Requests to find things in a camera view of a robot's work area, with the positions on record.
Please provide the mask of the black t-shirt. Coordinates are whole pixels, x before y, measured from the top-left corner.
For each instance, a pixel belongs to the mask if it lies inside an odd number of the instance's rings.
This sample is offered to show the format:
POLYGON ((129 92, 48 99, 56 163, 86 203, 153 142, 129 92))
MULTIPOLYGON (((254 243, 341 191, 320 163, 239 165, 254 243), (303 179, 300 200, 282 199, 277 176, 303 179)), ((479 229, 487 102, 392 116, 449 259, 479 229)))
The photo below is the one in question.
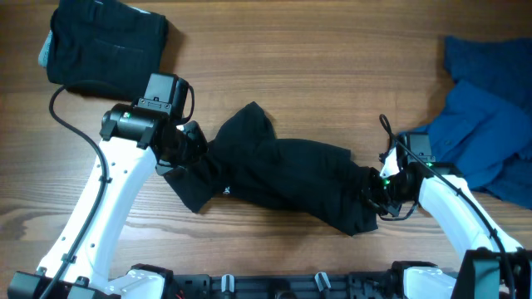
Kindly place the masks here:
POLYGON ((349 236, 377 229, 366 196, 378 172, 355 164, 349 149, 277 138, 255 102, 221 126, 199 160, 164 178, 194 213, 228 192, 266 208, 311 214, 349 236))

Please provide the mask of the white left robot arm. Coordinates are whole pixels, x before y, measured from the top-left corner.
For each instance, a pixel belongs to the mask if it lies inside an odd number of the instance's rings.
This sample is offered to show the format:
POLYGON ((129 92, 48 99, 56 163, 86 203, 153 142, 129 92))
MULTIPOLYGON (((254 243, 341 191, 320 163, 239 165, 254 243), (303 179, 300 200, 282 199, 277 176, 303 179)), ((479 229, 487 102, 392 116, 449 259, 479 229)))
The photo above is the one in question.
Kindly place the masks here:
POLYGON ((136 264, 110 279, 131 206, 152 173, 168 174, 206 151, 194 120, 118 104, 102 120, 96 161, 71 217, 34 273, 16 272, 10 298, 171 298, 174 273, 136 264))

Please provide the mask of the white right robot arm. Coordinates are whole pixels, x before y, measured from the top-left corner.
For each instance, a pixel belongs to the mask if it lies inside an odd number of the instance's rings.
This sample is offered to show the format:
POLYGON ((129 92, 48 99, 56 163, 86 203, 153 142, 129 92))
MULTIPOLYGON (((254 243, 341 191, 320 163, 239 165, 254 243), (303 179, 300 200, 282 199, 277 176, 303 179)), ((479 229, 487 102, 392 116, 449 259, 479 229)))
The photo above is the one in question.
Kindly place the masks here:
POLYGON ((429 262, 394 262, 382 283, 386 297, 508 298, 531 296, 531 252, 505 233, 471 194, 454 168, 409 164, 388 177, 371 174, 362 197, 382 219, 397 219, 405 202, 421 206, 439 224, 456 250, 456 277, 429 262))

